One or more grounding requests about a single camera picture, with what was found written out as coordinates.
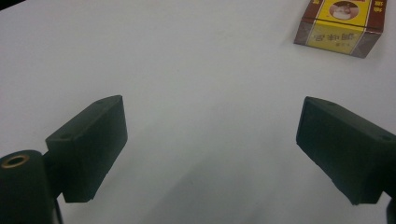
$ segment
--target white background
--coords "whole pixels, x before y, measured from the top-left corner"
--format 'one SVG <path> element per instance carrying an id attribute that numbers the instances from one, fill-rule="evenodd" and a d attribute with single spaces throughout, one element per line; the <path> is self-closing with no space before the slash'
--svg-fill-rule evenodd
<path id="1" fill-rule="evenodd" d="M 396 4 L 366 59 L 294 45 L 309 1 L 31 0 L 0 11 L 0 156 L 121 94 L 129 140 L 65 224 L 386 223 L 296 145 L 305 96 L 396 133 Z"/>

